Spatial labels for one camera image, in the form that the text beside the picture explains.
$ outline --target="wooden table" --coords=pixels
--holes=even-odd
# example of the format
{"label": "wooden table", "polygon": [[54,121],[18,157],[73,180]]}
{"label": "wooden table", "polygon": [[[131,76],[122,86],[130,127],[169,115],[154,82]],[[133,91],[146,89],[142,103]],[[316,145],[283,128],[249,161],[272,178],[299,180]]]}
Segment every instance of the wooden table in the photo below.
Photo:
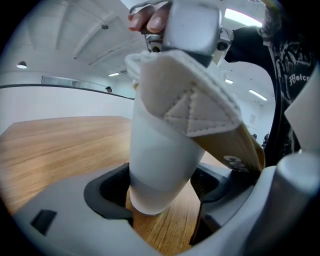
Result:
{"label": "wooden table", "polygon": [[[0,187],[13,214],[49,184],[129,162],[131,121],[120,116],[68,117],[12,124],[0,136]],[[223,166],[206,154],[202,162]],[[200,202],[188,182],[154,217],[133,211],[134,230],[165,255],[188,248]]]}

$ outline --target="ceiling light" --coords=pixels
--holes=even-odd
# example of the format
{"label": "ceiling light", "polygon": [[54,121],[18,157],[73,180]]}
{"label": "ceiling light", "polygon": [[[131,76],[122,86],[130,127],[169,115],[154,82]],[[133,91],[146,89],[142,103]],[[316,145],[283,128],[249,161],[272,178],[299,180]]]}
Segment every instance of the ceiling light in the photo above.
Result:
{"label": "ceiling light", "polygon": [[102,24],[102,25],[101,25],[101,28],[102,28],[103,30],[107,30],[107,29],[109,28],[109,26],[108,26],[107,24]]}
{"label": "ceiling light", "polygon": [[236,22],[240,22],[244,25],[247,26],[257,26],[257,27],[262,27],[262,23],[255,20],[254,18],[251,18],[241,12],[238,12],[236,10],[231,10],[231,9],[226,9],[224,17],[234,20]]}
{"label": "ceiling light", "polygon": [[27,68],[27,63],[25,61],[20,61],[18,65],[16,65],[17,68],[19,69],[26,69]]}
{"label": "ceiling light", "polygon": [[119,73],[113,73],[113,74],[109,74],[109,77],[114,77],[114,76],[118,76],[120,75]]}
{"label": "ceiling light", "polygon": [[228,83],[228,84],[233,84],[234,83],[234,81],[231,81],[229,79],[226,79],[225,82]]}
{"label": "ceiling light", "polygon": [[249,90],[249,92],[254,94],[255,96],[258,96],[259,98],[263,99],[264,101],[267,101],[267,99],[265,97],[263,97],[259,93],[255,92],[254,90]]}

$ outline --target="person in background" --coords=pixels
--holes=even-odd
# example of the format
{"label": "person in background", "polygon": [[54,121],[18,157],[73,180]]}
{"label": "person in background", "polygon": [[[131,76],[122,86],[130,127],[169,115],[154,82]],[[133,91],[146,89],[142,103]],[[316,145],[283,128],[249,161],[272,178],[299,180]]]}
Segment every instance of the person in background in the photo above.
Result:
{"label": "person in background", "polygon": [[[128,29],[139,31],[147,23],[146,28],[150,32],[159,33],[166,26],[170,7],[170,2],[157,10],[149,5],[135,14],[129,14]],[[271,77],[275,112],[264,149],[266,167],[276,165],[284,156],[300,149],[297,137],[285,117],[285,110],[310,79],[316,57],[306,43],[305,36],[295,27],[274,6],[266,6],[263,26],[245,26],[234,30],[234,40],[225,56],[229,63],[258,65]]]}
{"label": "person in background", "polygon": [[265,147],[266,147],[266,145],[267,145],[267,142],[268,142],[268,139],[269,139],[269,133],[264,136],[263,143],[262,143],[262,145],[261,145],[261,147],[262,147],[263,149],[265,149]]}
{"label": "person in background", "polygon": [[105,88],[106,89],[106,91],[109,93],[109,94],[112,94],[112,89],[111,89],[111,87],[110,86],[108,86],[107,88]]}

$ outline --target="human hand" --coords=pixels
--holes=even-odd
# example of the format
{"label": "human hand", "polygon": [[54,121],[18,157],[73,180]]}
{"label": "human hand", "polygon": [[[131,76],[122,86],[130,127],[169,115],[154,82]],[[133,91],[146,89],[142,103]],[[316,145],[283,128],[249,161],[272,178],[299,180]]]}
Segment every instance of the human hand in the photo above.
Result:
{"label": "human hand", "polygon": [[130,31],[140,31],[141,28],[146,25],[146,28],[152,33],[161,32],[168,20],[169,11],[172,3],[168,2],[160,8],[155,8],[152,5],[146,6],[139,10],[137,13],[131,13],[128,15],[130,21]]}

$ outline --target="white cup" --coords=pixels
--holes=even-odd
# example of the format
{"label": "white cup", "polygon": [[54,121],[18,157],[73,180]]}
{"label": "white cup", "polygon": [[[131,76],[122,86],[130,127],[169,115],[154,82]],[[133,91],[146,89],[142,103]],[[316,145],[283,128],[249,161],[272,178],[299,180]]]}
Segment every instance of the white cup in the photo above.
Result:
{"label": "white cup", "polygon": [[163,212],[184,188],[205,151],[147,112],[136,92],[131,123],[130,199],[145,215]]}

